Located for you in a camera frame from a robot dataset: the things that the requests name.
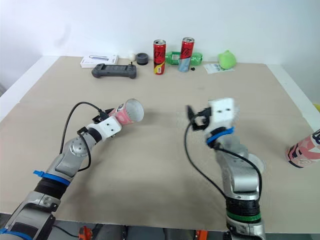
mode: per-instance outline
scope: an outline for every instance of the blue ring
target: blue ring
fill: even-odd
[[[38,175],[41,178],[56,180],[56,181],[63,183],[64,185],[67,185],[67,186],[70,185],[70,182],[68,180],[66,180],[60,176],[52,175],[50,173],[45,173],[44,171],[37,171],[37,170],[35,170],[33,173],[35,175]]]
[[[214,140],[216,140],[217,138],[223,136],[223,135],[227,135],[227,134],[233,134],[234,133],[234,130],[235,130],[235,127],[231,127],[227,130],[224,130],[222,132],[219,132],[217,133],[216,135],[213,135],[211,137],[209,137],[207,140],[206,140],[206,144],[210,144],[211,142],[213,142]]]
[[[0,235],[1,234],[10,234],[10,235],[15,235],[15,236],[18,236],[20,238],[23,238],[24,240],[32,240],[32,237],[30,237],[27,234],[24,234],[24,233],[21,233],[21,232],[18,232],[18,231],[8,231],[8,229],[6,229],[6,228],[0,229]]]

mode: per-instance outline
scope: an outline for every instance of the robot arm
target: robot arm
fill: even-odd
[[[61,197],[87,157],[88,150],[91,151],[98,142],[121,129],[115,116],[89,124],[87,128],[81,129],[83,138],[78,136],[68,141],[63,152],[53,160],[46,172],[34,171],[41,180],[0,230],[0,239],[46,240],[56,220],[52,212],[58,209]]]
[[[188,106],[188,118],[194,131],[204,131],[206,144],[216,151],[216,160],[222,171],[226,226],[229,229],[223,239],[266,240],[259,206],[261,172],[265,164],[248,153],[248,149],[231,135],[238,112],[234,100],[222,98],[209,101],[208,105],[197,114]],[[202,125],[196,123],[197,117],[202,118]]]

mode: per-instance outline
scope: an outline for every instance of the green toy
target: green toy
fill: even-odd
[[[219,64],[223,69],[230,69],[236,65],[236,57],[229,50],[218,55]]]

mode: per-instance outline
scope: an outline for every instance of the soda can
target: soda can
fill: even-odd
[[[191,62],[192,50],[194,49],[195,40],[192,37],[185,37],[182,39],[181,53],[178,70],[186,73],[189,71]]]
[[[285,157],[297,168],[320,162],[320,129],[287,149]]]
[[[115,116],[122,125],[140,122],[144,118],[144,108],[142,104],[131,98],[109,113],[109,117]]]
[[[156,75],[162,75],[165,72],[165,60],[166,60],[166,41],[155,40],[153,42],[153,72]]]

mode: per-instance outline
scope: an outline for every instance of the white box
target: white box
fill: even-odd
[[[84,56],[80,65],[83,69],[93,69],[98,64],[116,65],[118,55],[103,54],[103,55],[87,55]]]

